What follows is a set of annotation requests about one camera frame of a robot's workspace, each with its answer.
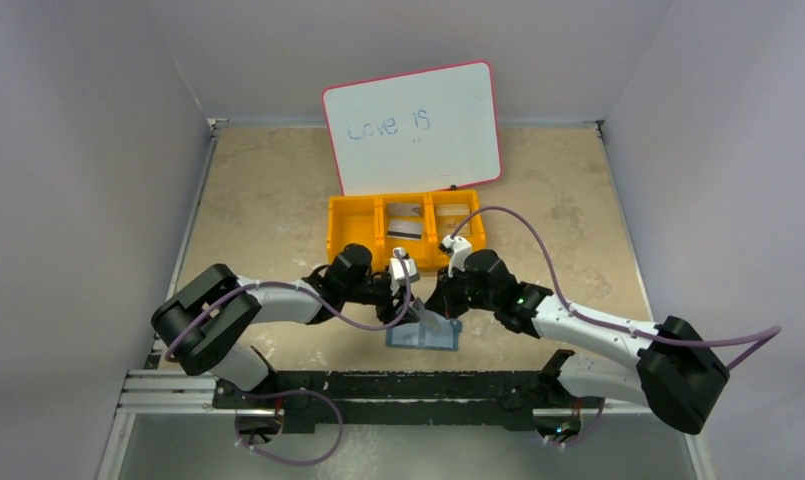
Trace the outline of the pink framed whiteboard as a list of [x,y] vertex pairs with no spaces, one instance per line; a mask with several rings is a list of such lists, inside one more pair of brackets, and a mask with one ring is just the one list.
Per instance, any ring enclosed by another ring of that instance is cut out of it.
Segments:
[[502,175],[484,60],[332,86],[322,104],[347,196],[448,190]]

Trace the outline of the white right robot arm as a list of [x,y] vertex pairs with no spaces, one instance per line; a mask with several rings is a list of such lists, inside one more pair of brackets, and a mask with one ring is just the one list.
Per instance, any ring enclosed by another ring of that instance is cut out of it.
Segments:
[[472,253],[462,268],[439,270],[427,310],[457,318],[490,312],[507,330],[564,343],[541,371],[557,399],[597,397],[649,408],[668,426],[700,433],[730,378],[728,368],[685,320],[662,324],[566,307],[556,293],[522,282],[492,250]]

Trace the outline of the white VIP card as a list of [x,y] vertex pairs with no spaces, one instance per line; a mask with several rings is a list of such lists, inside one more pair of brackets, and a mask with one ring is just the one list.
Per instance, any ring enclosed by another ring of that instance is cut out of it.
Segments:
[[419,221],[390,219],[386,235],[389,238],[419,241],[423,237],[424,226]]

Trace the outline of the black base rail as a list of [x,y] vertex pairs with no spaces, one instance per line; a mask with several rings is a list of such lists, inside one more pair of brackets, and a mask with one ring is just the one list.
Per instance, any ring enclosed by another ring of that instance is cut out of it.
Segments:
[[507,431],[577,433],[598,397],[574,397],[541,371],[285,371],[243,393],[220,380],[213,406],[277,409],[287,433],[337,422],[382,426],[498,426]]

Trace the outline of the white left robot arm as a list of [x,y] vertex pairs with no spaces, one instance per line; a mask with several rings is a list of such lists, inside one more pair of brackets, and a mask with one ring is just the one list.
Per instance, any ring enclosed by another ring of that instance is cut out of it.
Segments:
[[187,375],[211,373],[252,391],[272,372],[261,353],[240,342],[252,324],[318,325],[341,318],[348,303],[375,308],[375,331],[412,319],[415,260],[398,247],[383,270],[372,261],[367,247],[348,244],[330,263],[291,282],[253,280],[214,264],[159,306],[150,324],[166,345],[165,360]]

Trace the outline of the grey credit card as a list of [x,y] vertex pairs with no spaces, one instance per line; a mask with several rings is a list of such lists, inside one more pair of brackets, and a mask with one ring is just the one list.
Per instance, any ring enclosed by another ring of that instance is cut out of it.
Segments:
[[386,211],[391,218],[421,218],[423,215],[419,203],[391,202],[386,204]]

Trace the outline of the yellow middle bin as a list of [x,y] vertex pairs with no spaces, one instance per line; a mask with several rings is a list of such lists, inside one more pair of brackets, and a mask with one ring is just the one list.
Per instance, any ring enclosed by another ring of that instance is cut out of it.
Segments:
[[[418,268],[421,271],[429,270],[428,266],[430,265],[430,257],[429,254],[429,246],[428,246],[428,228],[431,225],[431,222],[428,217],[428,210],[429,207],[427,206],[427,198],[426,193],[408,193],[408,194],[389,194],[389,195],[377,195],[378,198],[378,212],[377,214],[380,215],[380,220],[378,221],[378,229],[380,235],[383,237],[384,240],[384,254],[386,255],[385,262],[389,261],[390,255],[392,250],[395,247],[403,247],[407,250],[408,254],[416,261]],[[403,202],[403,203],[419,203],[422,205],[422,217],[421,218],[391,218],[387,215],[386,211],[386,204],[391,202]],[[386,235],[388,221],[390,219],[404,219],[410,221],[419,221],[424,226],[423,237],[419,241],[415,240],[405,240],[405,239],[396,239],[396,238],[389,238]]]

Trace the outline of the blue leather card holder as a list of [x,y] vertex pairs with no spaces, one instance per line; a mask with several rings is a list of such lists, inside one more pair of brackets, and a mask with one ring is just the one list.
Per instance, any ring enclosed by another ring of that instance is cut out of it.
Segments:
[[458,319],[439,317],[437,329],[425,323],[407,323],[388,329],[385,346],[412,350],[457,351],[463,323]]

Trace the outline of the yellow left bin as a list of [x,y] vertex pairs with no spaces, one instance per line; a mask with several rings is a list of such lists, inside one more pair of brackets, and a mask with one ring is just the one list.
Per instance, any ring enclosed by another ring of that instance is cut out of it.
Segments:
[[379,233],[377,196],[335,196],[328,201],[326,252],[331,262],[352,243],[366,247],[372,255],[372,270],[386,266],[384,240]]

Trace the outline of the yellow bin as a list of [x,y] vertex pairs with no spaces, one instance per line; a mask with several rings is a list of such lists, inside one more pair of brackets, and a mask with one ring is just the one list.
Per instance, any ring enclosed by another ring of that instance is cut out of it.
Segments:
[[[444,238],[439,238],[436,234],[435,225],[435,206],[443,204],[466,204],[471,213],[480,208],[478,194],[475,190],[447,190],[431,192],[427,195],[428,217],[431,222],[428,232],[428,246],[430,265],[428,269],[436,271],[447,266],[449,258],[438,248],[439,243]],[[476,216],[465,223],[459,230],[458,235],[465,237],[472,245],[473,250],[480,250],[486,247],[486,232],[481,217]]]
[[[418,268],[421,271],[429,270],[428,266],[430,265],[430,257],[429,254],[429,246],[428,246],[428,228],[431,225],[431,222],[428,217],[428,210],[429,207],[427,206],[427,198],[426,193],[408,193],[408,194],[389,194],[389,195],[377,195],[378,198],[378,212],[377,214],[380,215],[380,220],[378,221],[378,229],[380,235],[383,237],[384,240],[384,254],[386,255],[385,262],[389,261],[390,255],[392,250],[395,247],[403,247],[407,250],[408,254],[416,261]],[[422,205],[422,217],[421,218],[391,218],[387,215],[386,211],[386,204],[391,202],[403,202],[403,203],[419,203]],[[390,219],[404,219],[410,221],[419,221],[424,226],[423,237],[419,241],[415,240],[405,240],[405,239],[396,239],[396,238],[389,238],[386,235],[388,221]]]
[[372,255],[372,270],[386,266],[384,240],[379,233],[377,196],[335,196],[328,201],[326,252],[331,262],[352,243],[366,247]]

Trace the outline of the cards in right bin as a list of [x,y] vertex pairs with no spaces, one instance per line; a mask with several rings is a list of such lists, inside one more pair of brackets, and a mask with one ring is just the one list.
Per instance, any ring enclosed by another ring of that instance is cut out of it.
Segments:
[[435,206],[436,234],[443,238],[452,234],[467,218],[471,210],[466,204],[443,204]]

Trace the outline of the yellow right bin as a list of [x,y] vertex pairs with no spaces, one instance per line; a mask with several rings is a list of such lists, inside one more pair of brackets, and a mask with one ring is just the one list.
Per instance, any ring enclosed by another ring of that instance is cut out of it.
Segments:
[[[431,222],[428,232],[428,246],[430,265],[428,269],[436,271],[447,266],[449,258],[438,248],[439,243],[444,238],[439,238],[436,234],[435,225],[435,206],[443,204],[466,204],[471,213],[480,208],[478,194],[475,190],[447,190],[431,192],[427,195],[428,217]],[[486,247],[486,232],[481,217],[476,216],[465,223],[459,230],[458,235],[465,237],[472,245],[473,250],[480,250]]]

